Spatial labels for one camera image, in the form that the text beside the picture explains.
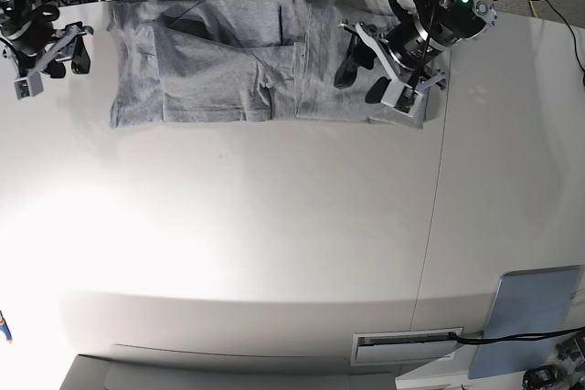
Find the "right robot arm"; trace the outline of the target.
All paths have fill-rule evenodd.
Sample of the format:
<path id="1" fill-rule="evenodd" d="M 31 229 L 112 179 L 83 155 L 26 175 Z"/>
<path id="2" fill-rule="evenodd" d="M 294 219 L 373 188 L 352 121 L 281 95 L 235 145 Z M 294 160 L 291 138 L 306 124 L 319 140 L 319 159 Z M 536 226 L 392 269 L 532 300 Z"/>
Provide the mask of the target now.
<path id="1" fill-rule="evenodd" d="M 162 93 L 168 78 L 205 76 L 221 85 L 250 72 L 270 86 L 304 53 L 311 33 L 330 37 L 311 13 L 357 11 L 367 0 L 107 0 L 117 50 L 118 91 L 143 98 Z M 41 92 L 42 79 L 90 68 L 80 22 L 56 29 L 59 8 L 50 0 L 1 0 L 1 39 L 16 69 L 16 93 Z"/>

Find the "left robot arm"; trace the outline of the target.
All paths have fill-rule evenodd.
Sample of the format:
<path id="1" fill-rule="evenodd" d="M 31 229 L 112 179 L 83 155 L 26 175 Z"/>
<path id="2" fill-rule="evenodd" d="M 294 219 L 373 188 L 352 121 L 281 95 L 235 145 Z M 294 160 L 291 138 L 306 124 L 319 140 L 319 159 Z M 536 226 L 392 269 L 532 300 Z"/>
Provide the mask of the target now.
<path id="1" fill-rule="evenodd" d="M 380 63 L 385 70 L 367 92 L 368 104 L 384 104 L 411 115 L 425 91 L 443 81 L 431 62 L 454 45 L 482 34 L 496 21 L 494 0 L 388 0 L 398 19 L 381 32 L 363 22 L 339 26 L 351 34 L 346 57 L 335 74 L 335 87 L 346 89 L 360 68 Z"/>

